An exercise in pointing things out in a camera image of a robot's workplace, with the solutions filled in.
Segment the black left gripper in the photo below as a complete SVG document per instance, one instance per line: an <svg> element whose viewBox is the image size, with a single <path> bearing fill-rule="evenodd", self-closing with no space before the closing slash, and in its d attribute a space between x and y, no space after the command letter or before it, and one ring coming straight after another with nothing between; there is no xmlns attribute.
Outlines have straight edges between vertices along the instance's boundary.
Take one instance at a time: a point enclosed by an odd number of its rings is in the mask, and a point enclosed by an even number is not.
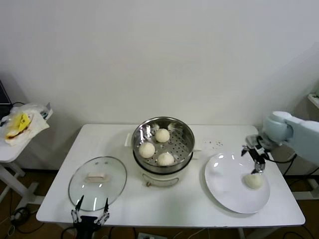
<svg viewBox="0 0 319 239"><path fill-rule="evenodd" d="M79 211L83 202L84 195L77 202L75 209L71 210L71 216L76 229L76 239L91 239L94 232L99 229L98 224L104 224L110 217L108 198L106 199L102 215L97 217L79 216Z"/></svg>

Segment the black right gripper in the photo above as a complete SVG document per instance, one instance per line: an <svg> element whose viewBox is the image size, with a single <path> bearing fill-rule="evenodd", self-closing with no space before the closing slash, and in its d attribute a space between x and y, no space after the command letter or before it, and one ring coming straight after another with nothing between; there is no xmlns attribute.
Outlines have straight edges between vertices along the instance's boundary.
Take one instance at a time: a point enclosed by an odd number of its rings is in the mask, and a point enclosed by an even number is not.
<svg viewBox="0 0 319 239"><path fill-rule="evenodd" d="M244 156L247 152L250 151L250 155L253 158L254 162L254 169L251 172L252 174L262 173L265 169L265 161L268 159L268 155L265 152L264 148L256 145L254 148L249 148L246 145L242 146L241 156Z"/></svg>

